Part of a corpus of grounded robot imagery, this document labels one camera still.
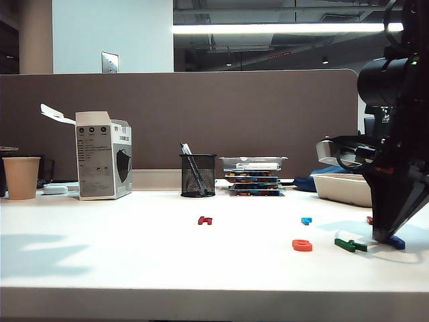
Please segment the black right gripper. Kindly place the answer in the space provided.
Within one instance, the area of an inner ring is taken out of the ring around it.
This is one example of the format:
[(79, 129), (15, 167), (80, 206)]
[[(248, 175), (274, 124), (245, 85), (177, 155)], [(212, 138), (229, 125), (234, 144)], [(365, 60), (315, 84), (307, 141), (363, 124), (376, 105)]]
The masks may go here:
[(428, 203), (428, 134), (361, 138), (375, 150), (363, 171), (371, 189), (373, 239), (387, 241)]

